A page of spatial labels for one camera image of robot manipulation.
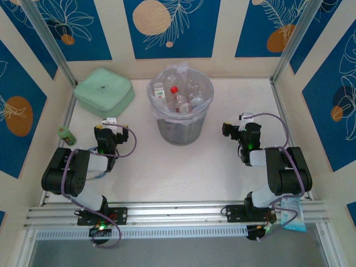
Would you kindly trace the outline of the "clear plastic trash bin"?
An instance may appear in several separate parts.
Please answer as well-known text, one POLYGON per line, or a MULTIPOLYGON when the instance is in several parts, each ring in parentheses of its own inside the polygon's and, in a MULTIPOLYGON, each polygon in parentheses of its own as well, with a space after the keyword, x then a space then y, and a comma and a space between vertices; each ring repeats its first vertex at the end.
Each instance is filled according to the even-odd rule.
POLYGON ((190 124, 172 123, 156 119, 162 138, 170 144, 185 146, 195 142, 202 131, 205 117, 190 124))

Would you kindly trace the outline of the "clear plastic bin liner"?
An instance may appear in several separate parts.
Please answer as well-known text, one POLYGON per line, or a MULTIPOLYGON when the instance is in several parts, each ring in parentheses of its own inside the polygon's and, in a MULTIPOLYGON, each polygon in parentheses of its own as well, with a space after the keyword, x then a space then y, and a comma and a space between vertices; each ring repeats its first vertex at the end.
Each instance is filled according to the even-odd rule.
POLYGON ((152 114, 154 115, 154 117, 158 120, 165 120, 167 122, 172 123, 190 124, 204 117, 214 98, 214 87, 210 79, 200 71, 191 68, 187 62, 167 66, 148 83, 146 91, 149 101, 151 103, 152 114), (155 98, 153 84, 157 82, 162 82, 164 85, 166 97, 166 80, 169 76, 175 76, 177 78, 177 85, 180 90, 180 93, 183 95, 184 103, 188 103, 185 89, 187 75, 192 75, 200 82, 202 82, 204 84, 205 89, 209 92, 210 98, 202 105, 193 108, 190 113, 172 112, 167 105, 166 98, 164 101, 155 98))

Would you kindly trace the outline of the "green cylindrical can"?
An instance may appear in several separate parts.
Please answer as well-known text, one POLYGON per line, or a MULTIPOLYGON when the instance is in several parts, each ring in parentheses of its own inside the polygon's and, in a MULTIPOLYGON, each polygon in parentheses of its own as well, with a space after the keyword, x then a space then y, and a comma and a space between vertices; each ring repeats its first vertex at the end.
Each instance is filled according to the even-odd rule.
POLYGON ((57 129, 58 136, 68 145, 73 146, 76 144, 77 140, 73 133, 66 126, 60 126, 57 129))

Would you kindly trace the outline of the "mint green zip case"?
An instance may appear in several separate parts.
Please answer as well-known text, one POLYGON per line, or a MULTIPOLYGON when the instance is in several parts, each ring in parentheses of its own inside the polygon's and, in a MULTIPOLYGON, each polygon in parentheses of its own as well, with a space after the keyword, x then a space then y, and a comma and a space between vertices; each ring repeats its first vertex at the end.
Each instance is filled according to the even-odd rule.
POLYGON ((97 68, 73 91, 78 103, 100 117, 118 117, 134 100, 132 82, 105 68, 97 68))

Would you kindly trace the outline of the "black connector board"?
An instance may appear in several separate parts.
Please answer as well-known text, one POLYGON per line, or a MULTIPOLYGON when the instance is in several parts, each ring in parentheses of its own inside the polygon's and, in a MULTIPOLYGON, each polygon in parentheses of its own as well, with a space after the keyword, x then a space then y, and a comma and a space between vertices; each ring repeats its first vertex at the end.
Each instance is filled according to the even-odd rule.
POLYGON ((264 225, 249 225, 247 226, 247 239, 250 241, 261 242, 266 233, 272 228, 272 226, 264 225))
POLYGON ((89 229, 90 238, 100 238, 110 236, 112 229, 108 228, 107 224, 101 222, 89 229))

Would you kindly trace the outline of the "blue wet wipes packet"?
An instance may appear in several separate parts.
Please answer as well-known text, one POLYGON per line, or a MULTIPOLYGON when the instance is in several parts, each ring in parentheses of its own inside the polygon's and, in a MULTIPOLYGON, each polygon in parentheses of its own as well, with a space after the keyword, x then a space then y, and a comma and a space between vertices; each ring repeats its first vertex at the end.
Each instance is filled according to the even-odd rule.
POLYGON ((280 211, 280 224, 283 229, 306 232, 304 215, 299 198, 283 198, 280 203, 280 211))

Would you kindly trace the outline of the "aluminium side frame rail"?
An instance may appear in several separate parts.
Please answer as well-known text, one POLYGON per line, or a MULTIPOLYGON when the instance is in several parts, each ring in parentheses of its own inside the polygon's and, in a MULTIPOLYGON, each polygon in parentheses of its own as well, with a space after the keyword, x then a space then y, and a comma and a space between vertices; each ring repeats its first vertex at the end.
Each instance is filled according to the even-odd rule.
MULTIPOLYGON (((62 126, 66 126, 69 127, 70 123, 71 123, 71 118, 75 109, 75 105, 76 105, 76 98, 74 96, 74 94, 71 94, 71 98, 69 101, 69 104, 67 105, 67 109, 66 109, 66 113, 65 113, 65 117, 62 121, 62 126)), ((43 206, 46 204, 47 199, 50 197, 50 195, 48 194, 48 191, 43 191, 42 196, 41 196, 41 200, 39 202, 40 206, 43 206)))
POLYGON ((287 125, 288 127, 288 135, 289 135, 289 141, 288 141, 288 144, 289 146, 295 146, 295 142, 294 142, 294 139, 293 139, 293 135, 291 133, 291 128, 288 124, 288 117, 287 117, 287 114, 285 112, 285 109, 284 109, 284 105, 282 103, 282 100, 281 100, 281 97, 279 95, 279 91, 278 91, 278 87, 275 83, 273 83, 272 81, 270 82, 271 84, 271 89, 272 89, 272 92, 273 92, 273 95, 274 95, 274 98, 275 98, 275 102, 276 102, 276 106, 277 106, 277 109, 278 109, 278 112, 279 112, 279 115, 280 117, 284 120, 285 124, 287 125))

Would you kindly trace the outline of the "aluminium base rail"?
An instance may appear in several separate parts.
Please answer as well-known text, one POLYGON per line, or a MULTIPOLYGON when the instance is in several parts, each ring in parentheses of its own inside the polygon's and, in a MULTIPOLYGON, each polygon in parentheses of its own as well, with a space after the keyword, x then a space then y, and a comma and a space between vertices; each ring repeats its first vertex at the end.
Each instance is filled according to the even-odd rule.
MULTIPOLYGON (((216 226, 227 225, 221 214, 226 205, 240 201, 218 202, 112 202, 113 207, 128 208, 126 227, 216 226)), ((31 207, 24 222, 25 229, 59 229, 75 227, 78 207, 69 203, 47 203, 31 207)))

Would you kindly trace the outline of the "aluminium frame post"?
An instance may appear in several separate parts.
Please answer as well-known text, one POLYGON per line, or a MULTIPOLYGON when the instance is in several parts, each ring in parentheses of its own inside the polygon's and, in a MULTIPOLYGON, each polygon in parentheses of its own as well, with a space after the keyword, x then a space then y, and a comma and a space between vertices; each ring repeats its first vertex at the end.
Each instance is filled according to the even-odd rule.
POLYGON ((75 87, 77 85, 77 80, 75 79, 69 65, 67 64, 65 56, 63 55, 58 43, 56 42, 35 3, 32 0, 18 1, 57 67, 61 70, 67 81, 75 87))
POLYGON ((283 50, 280 60, 270 78, 270 83, 275 86, 281 74, 289 64, 296 49, 300 45, 306 31, 308 30, 314 16, 322 5, 323 0, 308 0, 305 10, 302 12, 295 29, 283 50))

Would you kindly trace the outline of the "aluminium front frame rail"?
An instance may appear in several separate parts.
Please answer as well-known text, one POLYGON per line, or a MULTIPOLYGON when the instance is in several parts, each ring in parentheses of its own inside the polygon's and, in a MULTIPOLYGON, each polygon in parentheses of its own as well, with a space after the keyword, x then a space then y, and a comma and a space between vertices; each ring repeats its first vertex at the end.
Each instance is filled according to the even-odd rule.
POLYGON ((14 260, 14 267, 29 267, 38 230, 23 230, 20 235, 19 248, 14 260))
POLYGON ((334 232, 331 223, 317 222, 319 239, 321 241, 323 251, 329 267, 345 267, 345 262, 340 250, 336 233, 334 232))

